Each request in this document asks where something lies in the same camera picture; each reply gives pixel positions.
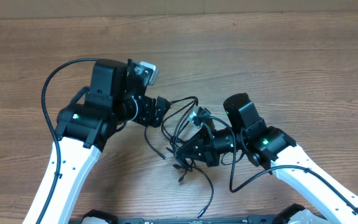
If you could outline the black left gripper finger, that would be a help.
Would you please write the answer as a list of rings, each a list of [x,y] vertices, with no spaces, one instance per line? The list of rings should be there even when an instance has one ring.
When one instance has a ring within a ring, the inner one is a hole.
[[[154,116],[154,127],[160,127],[162,124],[162,121],[164,119],[164,116],[169,111],[170,108],[157,108],[155,110],[155,116]]]
[[[158,112],[167,112],[170,109],[170,107],[171,107],[171,103],[167,99],[161,96],[157,97],[156,110]]]

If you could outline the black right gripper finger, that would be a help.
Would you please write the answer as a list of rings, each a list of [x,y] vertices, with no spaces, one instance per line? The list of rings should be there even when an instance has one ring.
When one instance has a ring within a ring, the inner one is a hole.
[[[204,140],[207,136],[209,136],[207,128],[203,126],[193,137],[187,140],[184,145],[178,148],[177,155],[203,155],[206,151],[206,143]]]
[[[189,159],[191,161],[204,162],[208,167],[211,167],[212,159],[211,156],[207,156],[207,153],[207,147],[204,146],[183,146],[177,151],[177,158],[179,160],[178,163],[182,167],[189,167],[190,163],[187,161]]]

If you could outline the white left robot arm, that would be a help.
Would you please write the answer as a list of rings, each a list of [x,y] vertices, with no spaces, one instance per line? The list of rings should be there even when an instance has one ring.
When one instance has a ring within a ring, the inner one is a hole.
[[[46,107],[46,90],[63,68],[93,62],[91,82],[60,110],[53,125]],[[145,92],[158,77],[158,67],[129,59],[126,63],[105,58],[81,58],[64,63],[46,79],[41,94],[42,111],[53,144],[39,189],[24,223],[68,223],[83,184],[97,163],[108,139],[135,122],[144,127],[161,125],[170,103]]]

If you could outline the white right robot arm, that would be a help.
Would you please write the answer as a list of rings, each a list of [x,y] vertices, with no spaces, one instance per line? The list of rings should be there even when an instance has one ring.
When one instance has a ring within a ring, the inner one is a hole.
[[[234,167],[240,152],[254,166],[263,167],[263,171],[238,187],[231,185],[232,193],[264,174],[272,174],[322,214],[320,223],[358,223],[358,196],[320,168],[287,133],[267,126],[247,93],[230,96],[223,107],[229,122],[220,130],[214,126],[218,119],[206,108],[195,106],[189,114],[190,122],[199,130],[181,146],[173,148],[182,168],[193,168],[193,161],[204,162],[208,167],[218,166],[220,157],[229,152]]]

